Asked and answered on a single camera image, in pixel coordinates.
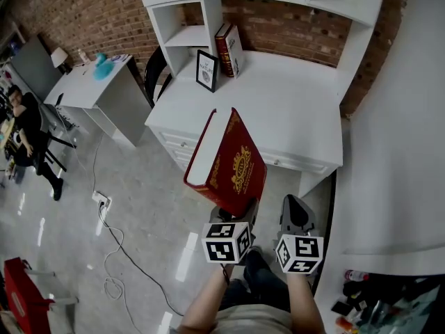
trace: cable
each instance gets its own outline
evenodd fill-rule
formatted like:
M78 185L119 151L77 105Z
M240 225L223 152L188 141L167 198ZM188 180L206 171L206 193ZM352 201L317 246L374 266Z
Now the cable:
M106 277L106 278L105 278L105 281L104 281L104 291L105 291L107 297L108 297L109 299L111 299L112 301L117 301L118 299L120 299L120 298L122 297L122 295L124 296L124 304L125 304L125 309L127 309L128 317L130 318L130 321L131 321L131 323L133 324L133 327L134 327L140 334L143 334L143 333L139 330L139 328L134 324L134 320L133 320L133 317L131 316L130 309L128 309L128 305L127 305L127 296L125 295L125 284L124 284L119 278L116 278L116 277L111 276L111 274L108 272L108 269L106 268L106 261L107 261L107 259L108 259L112 254L117 253L117 252L122 248L122 243L124 242L124 232L123 232L121 229L112 228L112 227L108 226L108 224L105 222L105 220L104 220L104 218L103 218L103 216L102 216L102 213L101 213L101 209L102 209L102 205L103 205L103 204L104 204L104 203L101 202L100 205L99 205L99 211L98 211L99 219L100 219L101 222L104 224L105 228L107 228L108 230L110 230L111 234L113 235L113 237L115 238L116 242L118 243L118 248L116 248L114 251L111 251L111 252L105 257L105 260L104 260L104 270L105 270L106 274L108 275L108 277ZM122 235L122 240L121 240L121 241L118 241L118 239L116 238L116 236L113 234L113 230L116 230L116 231L118 231L118 232L121 233L121 235ZM110 293L110 291L108 290L107 285L109 285L110 283L113 284L113 285L115 286L116 290L118 291L118 295L117 295L117 296L113 296L113 295Z
M66 133L68 139L70 140L71 146L73 146L73 150L74 150L74 153L76 154L77 161L78 161L78 163L81 165L81 167L82 167L82 168L84 169L84 171L85 171L85 176L86 176L86 179L87 179L87 183L90 183L90 180L89 180L89 177L88 177L88 171L87 171L87 169L85 168L85 166L82 164L82 162L80 161L79 156L78 156L78 154L77 154L77 152L76 152L76 148L74 147L74 144L73 144L73 142L71 141L71 138L70 138L70 135L68 134L67 128L66 128L66 126L65 126L65 124L64 124L64 122L63 122L63 120L62 120L62 118L61 118L61 116L60 116L60 114L59 114L59 112L58 112L57 109L56 109L56 112L57 112L57 116L58 116L58 118L59 118L60 121L62 122L63 128L65 129L65 133ZM101 143L102 143L102 139L103 139L103 137L104 137L104 134L102 134L102 137L101 137L99 143L97 144L96 152L95 152L95 158L94 158L94 161L93 161L93 164L92 164L92 174L94 175L94 182L93 182L93 186L92 186L92 191L93 191L93 192L94 192L94 190L95 190L95 185L96 185L95 164L96 164L97 151L98 151L98 149L99 149L99 146L100 146ZM118 278L112 277L112 276L110 275L110 273L108 272L108 270L106 269L106 261L107 261L107 259L110 257L110 255L112 255L112 254L118 252L119 250L122 250L122 252L125 254L125 256L128 257L128 259L130 260L130 262L131 262L131 263L132 263L132 264L133 264L133 265L134 265L140 272L142 272L142 273L143 273L144 275L146 275L150 280L152 280L154 283L156 283L156 284L159 286L159 288L161 289L161 291L162 291L162 293L163 293L163 295L164 295L165 302L167 303L168 307L169 307L173 312L175 312L177 315L179 315L180 317L183 317L183 316L184 316L183 314L181 314L180 312L178 312L177 310L175 310L175 309L170 305L170 302L169 302L169 300L168 300L167 294L165 293L165 290L164 290L164 288L162 287L162 285L161 285L158 281L156 281L153 277L151 277L148 273L146 273L143 269L141 269L141 268L140 268L140 267L133 261L133 259L128 255L128 253L125 251L125 249L122 247L122 243L124 242L124 232L121 231L121 229L112 228L112 227L108 226L108 224L106 223L106 221L105 221L104 218L102 217L102 213L101 213L101 211L102 211L102 206L103 206L103 205L104 205L104 203L103 203L103 202L100 202L99 207L98 207L98 215L99 215L99 219L100 219L101 222L104 224L104 226L110 231L110 233L111 233L111 235L113 236L114 240L116 240L116 242L118 243L118 248L117 248L116 250L112 251L111 253L109 253L109 254L105 257L105 260L104 260L104 270L105 270L106 274L108 275L108 277L106 277L106 278L105 278L105 281L104 281L104 291L105 291L107 297L109 297L109 298L110 298L111 300L113 300L113 301L116 301L116 300L120 299L120 298L122 297L122 295L124 296L124 304L125 304L125 308L127 309L127 314L128 314L128 316L129 316L129 318L130 318L130 321L131 321L131 323L133 324L133 327L134 327L140 334L142 334L142 332L141 332L141 331L138 329L138 327L134 324L133 317L131 316L130 311L129 311L129 309L128 309L128 305L127 305L127 297L126 297L126 295L125 295L125 285L124 285L124 283L123 283L121 280L119 280ZM120 232L120 233L122 234L122 240L121 240L120 242L119 242L118 238L114 235L113 230L117 230L118 232ZM112 283L112 284L115 286L115 288L117 289L117 291L118 291L118 295L117 295L117 296L113 296L113 295L109 292L107 285L110 284L110 283Z
M96 147L96 152L95 152L95 159L92 162L92 176L94 177L94 182L92 183L92 191L95 191L95 187L96 187L96 173L95 173L95 165L96 165L96 157L97 157L97 151L99 150L99 146L102 143L102 139L104 138L104 133L102 133L102 136L100 137L100 141L97 144Z
M220 264L220 265L222 267L222 274L224 275L225 282L227 283L227 286L228 286L228 285L230 285L229 275L227 274L227 271L225 270L224 265L223 264Z
M183 317L184 315L181 314L180 312L178 312L177 310L175 310L175 309L172 307L172 305L170 304L170 301L168 300L167 294L166 294L164 288L162 287L162 285L161 285L158 281L156 281L153 277L151 277L151 275L149 275L147 272L145 272L143 269L141 269L141 267L140 267L138 264L136 264L136 263L134 262L134 260L130 257L130 255L129 255L129 254L126 252L126 250L122 247L122 242L119 243L118 238L117 238L117 237L113 234L113 232L111 231L111 229L115 229L115 228L110 228L110 227L108 226L108 224L106 223L106 221L102 218L101 209L102 209L102 205L99 206L99 217L100 217L102 223L108 228L108 230L110 230L110 233L111 233L111 235L113 235L114 240L116 240L116 242L120 245L120 247L118 248L118 250L119 250L119 249L122 250L122 252L124 253L124 255L128 257L128 259L130 260L130 262L131 262L131 263L132 263L132 264L133 264L133 265L134 265L140 272L142 272L145 276L147 276L150 280L152 280L154 283L156 283L156 284L159 286L159 288L160 288L161 291L162 291L162 294L164 295L165 302L167 303L168 307L170 307L170 309L171 309L173 312L175 312L177 315L179 315L180 317Z

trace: red book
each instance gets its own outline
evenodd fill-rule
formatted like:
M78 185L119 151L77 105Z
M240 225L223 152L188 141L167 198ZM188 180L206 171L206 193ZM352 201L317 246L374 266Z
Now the red book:
M261 199L267 168L238 112L215 110L193 153L184 183L233 216Z
M232 25L225 23L221 26L215 36L216 49L218 50L218 55L220 57L221 70L228 77L234 76L232 62L230 61L229 47L227 46L227 36L229 35L231 29Z

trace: black shirt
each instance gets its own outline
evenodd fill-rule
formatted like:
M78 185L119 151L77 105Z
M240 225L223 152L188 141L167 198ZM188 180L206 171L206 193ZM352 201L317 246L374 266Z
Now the black shirt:
M32 145L40 133L42 118L40 117L39 105L32 93L26 93L22 96L22 105L26 110L15 118L17 128L25 131L26 138Z

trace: white wall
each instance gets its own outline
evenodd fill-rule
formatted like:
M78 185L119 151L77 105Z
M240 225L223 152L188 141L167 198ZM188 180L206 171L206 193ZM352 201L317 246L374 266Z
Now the white wall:
M445 254L444 66L445 0L409 0L388 58L351 120L347 253L444 247Z
M345 269L445 273L445 0L408 0L345 136L315 296L329 334Z

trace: bottle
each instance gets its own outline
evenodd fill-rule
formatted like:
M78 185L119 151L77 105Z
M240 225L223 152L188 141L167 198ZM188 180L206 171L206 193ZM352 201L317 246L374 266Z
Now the bottle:
M354 271L354 270L347 270L347 272L345 273L345 279L355 281L355 282L367 281L369 279L369 273L361 272L361 271Z
M86 53L84 51L82 51L80 48L77 51L79 53L79 57L85 64L91 63L91 60L88 58L88 56L86 55Z
M347 334L357 334L359 332L352 323L343 317L338 317L335 324L342 328Z

